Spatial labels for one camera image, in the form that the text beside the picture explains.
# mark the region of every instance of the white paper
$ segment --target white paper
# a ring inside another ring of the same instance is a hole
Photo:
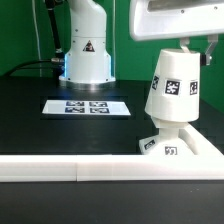
[[[67,115],[131,115],[124,102],[72,100],[48,100],[43,109],[43,113]]]

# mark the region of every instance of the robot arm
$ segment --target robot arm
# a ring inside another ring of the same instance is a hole
[[[190,136],[185,128],[187,122],[198,119],[200,65],[210,64],[218,34],[224,33],[223,21],[224,0],[131,0],[134,40],[180,38],[182,48],[161,50],[145,107],[159,135],[140,141],[143,154],[187,155],[202,150],[189,144],[197,142],[199,133]],[[189,37],[199,35],[208,35],[205,54],[187,47]],[[187,145],[179,136],[187,139]],[[202,142],[210,147],[205,138]]]
[[[62,53],[53,9],[63,0],[45,0],[51,19],[56,55]],[[65,55],[62,86],[77,89],[101,89],[114,84],[111,57],[106,51],[104,9],[93,0],[68,0],[71,15],[71,49]]]

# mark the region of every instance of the sticker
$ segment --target sticker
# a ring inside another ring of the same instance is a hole
[[[179,95],[179,92],[180,92],[180,82],[171,80],[166,81],[166,90],[165,90],[166,94],[177,96]]]
[[[198,82],[194,81],[190,83],[190,95],[198,94]]]
[[[152,88],[153,88],[154,90],[157,89],[158,83],[159,83],[159,77],[154,76],[154,79],[153,79],[153,81],[152,81]]]
[[[174,155],[177,155],[177,147],[166,146],[166,147],[165,147],[165,154],[166,154],[167,156],[174,156]]]
[[[67,101],[66,106],[84,107],[85,102],[82,102],[82,101]]]
[[[150,141],[149,143],[145,144],[145,150],[148,150],[150,148],[152,148],[152,146],[154,146],[156,144],[155,140],[153,139],[152,141]]]
[[[83,108],[83,107],[66,107],[65,113],[84,114],[85,108]]]
[[[108,108],[90,108],[90,113],[92,114],[109,114]]]
[[[92,45],[91,41],[89,41],[89,42],[86,44],[86,46],[85,46],[85,48],[83,49],[83,51],[85,51],[85,52],[95,52],[95,50],[94,50],[94,48],[93,48],[93,45]]]
[[[90,107],[108,107],[107,102],[89,102]]]

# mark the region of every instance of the black tabletop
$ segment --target black tabletop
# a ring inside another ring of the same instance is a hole
[[[0,78],[0,154],[139,154],[138,140],[158,132],[144,113],[149,85],[87,92],[47,78]],[[124,101],[131,116],[43,115],[47,99]],[[223,121],[201,101],[192,124],[222,151]],[[4,224],[222,224],[223,206],[223,181],[0,183]]]

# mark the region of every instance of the green background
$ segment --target green background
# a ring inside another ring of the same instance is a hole
[[[96,0],[108,15],[107,50],[113,54],[113,1]],[[151,80],[162,48],[179,48],[179,40],[135,42],[129,35],[130,0],[116,0],[116,78],[121,80]],[[43,0],[36,0],[38,28],[43,59],[54,56],[54,46],[47,11]],[[56,8],[63,49],[70,48],[70,15],[67,3]],[[0,74],[26,61],[37,59],[36,36],[31,0],[2,0],[0,7]],[[204,52],[206,37],[191,39],[190,49]],[[201,97],[224,112],[224,37],[213,53],[212,64],[201,69]],[[38,71],[17,72],[17,75],[39,75]]]

